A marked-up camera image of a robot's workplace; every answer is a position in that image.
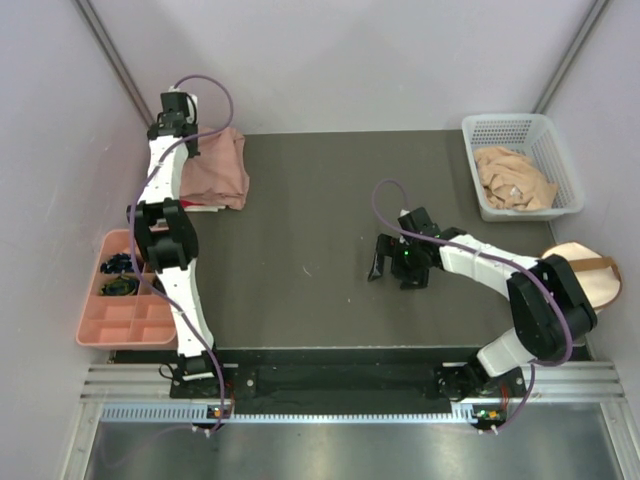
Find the dark blue rolled sock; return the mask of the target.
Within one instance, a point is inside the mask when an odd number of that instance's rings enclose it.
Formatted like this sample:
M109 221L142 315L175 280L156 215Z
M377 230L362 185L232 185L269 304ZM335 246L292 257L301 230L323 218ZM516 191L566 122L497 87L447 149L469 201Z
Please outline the dark blue rolled sock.
M124 252L112 255L100 265L100 272L107 275L132 273L133 271L131 255Z

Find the white perforated plastic basket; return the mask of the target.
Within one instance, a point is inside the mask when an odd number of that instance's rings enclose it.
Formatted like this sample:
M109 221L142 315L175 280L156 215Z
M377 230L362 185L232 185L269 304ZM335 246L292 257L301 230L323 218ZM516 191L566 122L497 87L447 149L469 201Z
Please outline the white perforated plastic basket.
M549 117L532 113L470 115L462 120L461 130L480 215L484 221L551 221L576 214L584 207L585 195L571 155ZM505 147L531 158L533 166L549 182L558 186L550 208L522 212L490 206L479 179L474 152L482 147L493 146Z

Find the beige crumpled t shirt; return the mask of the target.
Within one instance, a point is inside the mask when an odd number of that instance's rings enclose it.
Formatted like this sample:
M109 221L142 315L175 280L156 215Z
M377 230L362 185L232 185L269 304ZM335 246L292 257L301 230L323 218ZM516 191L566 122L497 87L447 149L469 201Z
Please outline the beige crumpled t shirt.
M502 146L478 148L473 156L490 207L533 212L553 206L558 185L549 182L530 157Z

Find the aluminium rail frame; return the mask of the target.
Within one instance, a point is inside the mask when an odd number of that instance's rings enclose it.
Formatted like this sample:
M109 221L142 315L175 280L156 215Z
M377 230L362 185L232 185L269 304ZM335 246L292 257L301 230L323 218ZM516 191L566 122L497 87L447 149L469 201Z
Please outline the aluminium rail frame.
M497 435L471 427L478 398L441 413L233 414L173 399L147 364L92 366L64 479L635 479L639 431L613 364L525 372L532 394Z

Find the cream round fabric bag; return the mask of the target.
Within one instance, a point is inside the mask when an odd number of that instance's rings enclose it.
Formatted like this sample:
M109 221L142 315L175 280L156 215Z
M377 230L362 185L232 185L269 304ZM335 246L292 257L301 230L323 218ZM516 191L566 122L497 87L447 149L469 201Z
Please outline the cream round fabric bag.
M552 255L568 261L596 314L620 296L622 276L611 256L602 255L575 241L557 244L543 252L541 257L546 259Z

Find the dark green rolled sock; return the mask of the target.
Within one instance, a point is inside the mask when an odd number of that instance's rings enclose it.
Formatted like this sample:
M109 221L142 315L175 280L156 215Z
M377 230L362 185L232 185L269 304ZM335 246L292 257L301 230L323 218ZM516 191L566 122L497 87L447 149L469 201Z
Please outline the dark green rolled sock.
M107 281L100 288L100 295L106 297L133 296L138 292L139 280L130 276L118 276Z

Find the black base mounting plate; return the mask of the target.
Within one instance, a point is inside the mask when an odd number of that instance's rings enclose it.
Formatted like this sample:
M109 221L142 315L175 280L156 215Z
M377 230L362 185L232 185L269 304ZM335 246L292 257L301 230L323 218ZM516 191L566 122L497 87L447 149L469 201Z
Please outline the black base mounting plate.
M221 349L222 382L174 380L173 399L215 401L238 414L448 413L451 403L523 397L516 368L490 379L467 364L473 347Z

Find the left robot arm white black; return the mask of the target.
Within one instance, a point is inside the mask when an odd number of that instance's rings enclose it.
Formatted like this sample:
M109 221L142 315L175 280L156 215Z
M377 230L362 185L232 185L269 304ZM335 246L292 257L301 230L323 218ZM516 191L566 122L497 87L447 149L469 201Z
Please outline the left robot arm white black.
M129 208L130 240L162 288L150 290L170 305L177 337L174 381L192 382L205 396L226 387L213 359L214 336L204 319L196 282L199 243L180 201L183 168L199 154L197 98L177 87L161 94L161 111L147 131L147 179Z

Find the folded cream t shirt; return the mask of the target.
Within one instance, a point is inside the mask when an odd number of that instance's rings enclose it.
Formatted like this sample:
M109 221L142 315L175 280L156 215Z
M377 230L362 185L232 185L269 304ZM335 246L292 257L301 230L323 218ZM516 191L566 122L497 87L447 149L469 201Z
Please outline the folded cream t shirt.
M219 212L225 209L225 206L211 206L197 204L196 207L184 208L187 212Z

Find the dark brown rolled sock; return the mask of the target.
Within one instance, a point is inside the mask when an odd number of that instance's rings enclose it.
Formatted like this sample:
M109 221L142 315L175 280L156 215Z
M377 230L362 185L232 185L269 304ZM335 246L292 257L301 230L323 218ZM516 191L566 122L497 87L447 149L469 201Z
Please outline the dark brown rolled sock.
M165 291L165 289L164 289L164 286L163 286L163 284L162 284L162 282L161 282L161 280L159 279L159 277L158 277L158 276L155 276L155 277L153 278L153 281L152 281L152 287L153 287L155 290L159 291L161 294L165 294L165 293L166 293L166 291Z

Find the folded red t shirt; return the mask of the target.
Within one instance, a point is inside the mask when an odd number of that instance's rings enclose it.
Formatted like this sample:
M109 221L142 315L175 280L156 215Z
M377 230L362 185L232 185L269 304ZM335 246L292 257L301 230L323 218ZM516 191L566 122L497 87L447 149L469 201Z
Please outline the folded red t shirt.
M197 204L193 203L193 202L189 202L187 200L180 200L180 203L182 205L183 208L190 208L190 207L196 207L198 206Z

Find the pink compartment tray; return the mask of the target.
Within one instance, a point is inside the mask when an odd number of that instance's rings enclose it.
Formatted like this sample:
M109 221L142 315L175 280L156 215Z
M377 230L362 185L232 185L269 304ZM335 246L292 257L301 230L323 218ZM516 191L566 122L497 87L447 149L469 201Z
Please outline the pink compartment tray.
M177 333L171 307L151 290L155 274L139 262L148 281L140 283L133 296L106 297L100 288L118 276L135 277L134 272L102 274L100 265L116 253L129 253L129 233L126 229L108 232L102 242L89 287L84 311L76 332L78 344L101 350L173 350Z

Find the pink printed t shirt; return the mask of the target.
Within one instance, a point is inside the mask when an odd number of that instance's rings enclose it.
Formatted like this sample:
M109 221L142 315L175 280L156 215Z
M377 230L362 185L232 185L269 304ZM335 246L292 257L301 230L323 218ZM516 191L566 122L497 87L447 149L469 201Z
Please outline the pink printed t shirt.
M244 166L244 135L231 127L214 135L209 128L199 132L207 136L198 139L199 154L184 165L180 200L242 210L250 186Z

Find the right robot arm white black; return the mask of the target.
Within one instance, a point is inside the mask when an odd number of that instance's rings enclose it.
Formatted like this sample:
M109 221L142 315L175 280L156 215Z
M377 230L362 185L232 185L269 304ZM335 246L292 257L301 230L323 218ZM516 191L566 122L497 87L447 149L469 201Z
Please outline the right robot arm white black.
M402 211L398 224L396 236L377 237L369 280L389 271L401 289L418 290L439 269L497 292L510 306L512 328L463 365L436 370L439 390L449 399L490 395L526 363L563 363L574 340L596 326L596 311L564 257L517 255L464 230L442 230L424 208Z

